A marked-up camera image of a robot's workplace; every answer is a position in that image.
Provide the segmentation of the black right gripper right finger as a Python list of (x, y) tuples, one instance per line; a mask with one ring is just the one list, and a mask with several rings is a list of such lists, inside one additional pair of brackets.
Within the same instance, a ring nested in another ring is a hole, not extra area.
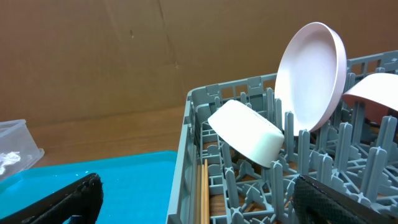
[(300, 224), (388, 224), (392, 218), (355, 202), (308, 175), (296, 178), (293, 207)]

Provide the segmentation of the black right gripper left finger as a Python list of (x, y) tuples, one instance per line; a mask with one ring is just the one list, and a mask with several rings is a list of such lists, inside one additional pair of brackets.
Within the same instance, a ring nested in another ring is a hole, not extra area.
[(1, 224), (96, 223), (103, 204), (103, 183), (91, 173), (1, 219)]

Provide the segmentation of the white tissue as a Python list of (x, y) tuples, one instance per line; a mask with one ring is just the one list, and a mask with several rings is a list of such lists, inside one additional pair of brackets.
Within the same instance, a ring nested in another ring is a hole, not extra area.
[(21, 160), (19, 152), (1, 153), (1, 175), (6, 172), (6, 166), (14, 165)]

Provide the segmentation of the white paper cup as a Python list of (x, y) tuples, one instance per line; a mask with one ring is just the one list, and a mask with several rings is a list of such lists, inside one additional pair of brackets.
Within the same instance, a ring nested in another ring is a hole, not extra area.
[(284, 143), (284, 135), (270, 121), (240, 101), (229, 100), (208, 123), (215, 133), (243, 156), (270, 168)]

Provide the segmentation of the large white plate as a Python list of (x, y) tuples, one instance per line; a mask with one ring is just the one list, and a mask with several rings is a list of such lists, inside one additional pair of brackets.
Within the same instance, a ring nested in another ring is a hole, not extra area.
[(322, 127), (343, 94), (346, 49), (340, 36), (321, 22), (303, 26), (289, 42), (277, 71), (274, 97), (282, 113), (294, 114), (294, 136)]

